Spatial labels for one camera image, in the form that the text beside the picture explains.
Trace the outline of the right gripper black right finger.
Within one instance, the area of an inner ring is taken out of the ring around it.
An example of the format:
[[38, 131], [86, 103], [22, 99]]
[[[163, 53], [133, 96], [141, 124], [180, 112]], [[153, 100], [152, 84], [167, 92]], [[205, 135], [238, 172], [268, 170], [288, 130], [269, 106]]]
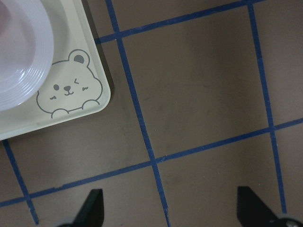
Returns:
[[278, 217], [248, 186], [237, 189], [237, 219], [242, 227], [273, 227]]

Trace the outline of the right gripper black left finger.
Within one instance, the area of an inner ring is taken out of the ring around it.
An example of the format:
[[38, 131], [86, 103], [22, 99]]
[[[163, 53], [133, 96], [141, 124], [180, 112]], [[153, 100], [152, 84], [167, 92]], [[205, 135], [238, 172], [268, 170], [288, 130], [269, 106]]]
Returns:
[[73, 227], [101, 227], [104, 223], [103, 190], [93, 189], [72, 223]]

